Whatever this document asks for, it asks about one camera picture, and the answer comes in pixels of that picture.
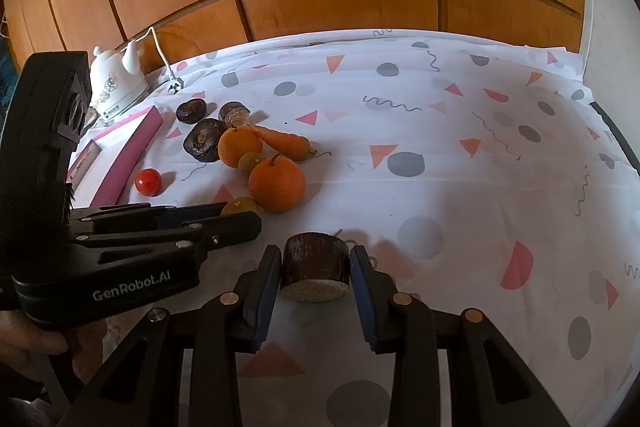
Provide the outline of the person's left hand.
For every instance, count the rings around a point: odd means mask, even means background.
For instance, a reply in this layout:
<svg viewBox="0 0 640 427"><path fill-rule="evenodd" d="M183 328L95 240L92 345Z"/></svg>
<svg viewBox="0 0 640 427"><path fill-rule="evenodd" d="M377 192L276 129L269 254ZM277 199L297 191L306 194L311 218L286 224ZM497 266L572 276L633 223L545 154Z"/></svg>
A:
<svg viewBox="0 0 640 427"><path fill-rule="evenodd" d="M73 369L76 376L88 384L103 363L103 338L107 333L104 320L77 329L73 337ZM29 379L36 379L32 352L62 355L70 345L58 332L38 329L17 311L1 312L1 364Z"/></svg>

